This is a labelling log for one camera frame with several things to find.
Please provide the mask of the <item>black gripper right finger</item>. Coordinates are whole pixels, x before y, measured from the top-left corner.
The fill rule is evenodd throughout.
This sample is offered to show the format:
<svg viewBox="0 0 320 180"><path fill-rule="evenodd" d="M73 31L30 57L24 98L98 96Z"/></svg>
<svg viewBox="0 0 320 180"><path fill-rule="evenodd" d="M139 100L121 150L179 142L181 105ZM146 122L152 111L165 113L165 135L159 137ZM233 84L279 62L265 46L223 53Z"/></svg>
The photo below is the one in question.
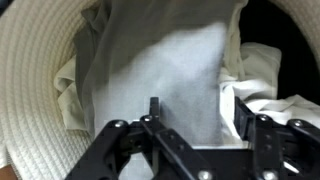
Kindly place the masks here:
<svg viewBox="0 0 320 180"><path fill-rule="evenodd" d="M238 97L235 98L234 125L252 151L252 173L256 180L281 180L284 177L280 138L267 115L253 113Z"/></svg>

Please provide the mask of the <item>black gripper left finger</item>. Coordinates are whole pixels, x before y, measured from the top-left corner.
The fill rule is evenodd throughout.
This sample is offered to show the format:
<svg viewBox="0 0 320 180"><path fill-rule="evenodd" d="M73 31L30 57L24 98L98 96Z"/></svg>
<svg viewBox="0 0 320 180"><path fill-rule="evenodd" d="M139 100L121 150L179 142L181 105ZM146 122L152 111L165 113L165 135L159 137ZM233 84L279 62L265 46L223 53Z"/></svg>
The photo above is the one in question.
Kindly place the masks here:
<svg viewBox="0 0 320 180"><path fill-rule="evenodd" d="M150 98L149 114L140 122L156 151L160 152L182 180L214 180L214 170L175 130L160 121L158 97Z"/></svg>

